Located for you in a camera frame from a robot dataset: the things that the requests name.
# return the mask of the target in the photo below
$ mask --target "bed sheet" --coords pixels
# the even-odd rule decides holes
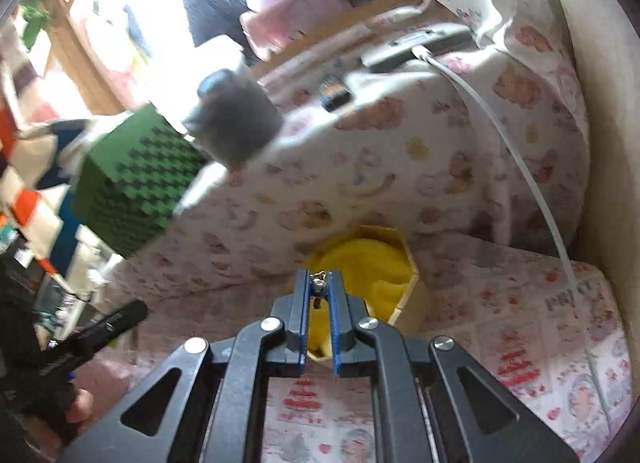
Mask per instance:
[[[434,296],[417,336],[452,336],[593,462],[633,404],[625,331],[603,274],[573,262],[575,294],[557,258],[459,233],[419,237],[412,251]],[[190,336],[217,341],[267,316],[287,280],[160,301],[140,328],[134,380]],[[317,364],[302,379],[271,379],[264,462],[373,463],[372,436],[367,380],[338,380]]]
[[[479,46],[439,60],[501,116],[569,243],[589,144],[560,40],[514,0],[437,1],[472,27]],[[379,19],[411,29],[402,10]],[[324,62],[306,74],[286,66],[270,76],[265,88],[286,118],[280,134],[238,172],[207,167],[166,232],[116,268],[112,293],[153,305],[290,273],[313,245],[356,224],[392,226],[409,238],[457,230],[552,251],[529,188],[477,104],[425,63],[390,74],[358,69],[361,51],[327,59],[323,49],[315,59]],[[331,72],[344,76],[353,98],[329,113],[316,94]]]

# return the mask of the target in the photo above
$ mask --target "clothes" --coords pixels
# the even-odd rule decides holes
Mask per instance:
[[[246,12],[240,21],[254,51],[266,60],[352,7],[351,0],[265,0],[260,10]]]
[[[196,47],[213,37],[226,35],[244,48],[248,66],[259,62],[240,24],[240,15],[249,10],[246,0],[182,0],[182,3]]]
[[[95,260],[78,240],[80,221],[70,210],[73,193],[60,169],[62,149],[89,120],[59,120],[21,133],[0,92],[0,199],[49,273],[84,281],[83,269]],[[47,189],[57,188],[50,192]],[[81,283],[76,289],[84,291]]]

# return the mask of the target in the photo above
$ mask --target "yellow cloth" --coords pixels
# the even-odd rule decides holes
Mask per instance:
[[[321,256],[311,255],[306,264],[311,273],[339,269],[344,289],[362,297],[369,315],[388,321],[411,281],[411,264],[405,253],[376,239],[351,239]],[[308,350],[331,356],[329,314],[326,301],[312,309],[309,322]]]

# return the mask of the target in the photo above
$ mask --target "metal screw head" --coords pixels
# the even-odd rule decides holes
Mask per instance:
[[[433,340],[433,345],[440,351],[451,351],[454,344],[453,338],[444,335],[440,335]]]
[[[184,350],[192,355],[202,353],[207,348],[207,341],[202,337],[191,337],[184,343]]]
[[[378,327],[378,319],[373,317],[361,318],[358,321],[358,326],[362,329],[375,329]]]
[[[281,325],[282,322],[278,317],[267,317],[262,322],[260,322],[260,327],[265,331],[276,331],[276,329],[278,329]]]

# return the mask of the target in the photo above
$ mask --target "white cable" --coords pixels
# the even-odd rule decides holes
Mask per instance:
[[[566,248],[564,248],[564,241],[562,240],[562,235],[560,234],[560,230],[558,229],[558,224],[554,219],[553,214],[551,214],[551,210],[546,204],[544,196],[542,196],[542,192],[540,192],[540,188],[538,184],[533,179],[529,167],[524,163],[522,159],[522,155],[517,150],[514,143],[511,141],[510,136],[507,133],[507,130],[500,123],[497,115],[491,109],[491,106],[487,104],[484,99],[478,94],[478,92],[473,89],[460,75],[457,75],[449,68],[439,63],[436,59],[433,58],[431,52],[427,50],[424,46],[414,46],[412,48],[412,52],[414,55],[420,60],[426,61],[431,64],[434,68],[437,68],[447,77],[449,77],[453,82],[462,87],[469,95],[473,98],[473,100],[478,103],[478,105],[482,108],[485,114],[491,120],[491,123],[494,125],[496,131],[504,141],[504,144],[507,146],[507,149],[513,156],[513,159],[516,162],[516,165],[520,169],[520,172],[524,176],[527,185],[531,189],[533,193],[533,197],[536,199],[540,210],[542,211],[542,215],[545,218],[546,226],[549,227],[549,231],[551,232],[551,237],[553,237],[554,243],[556,244],[556,249],[558,250],[558,256],[560,257],[560,262],[562,263],[562,268],[564,268],[564,272],[566,274],[567,281],[569,282],[569,287],[575,292],[574,295],[578,296],[578,283],[575,279],[574,270],[571,267],[571,260],[569,260],[569,255],[566,253]]]

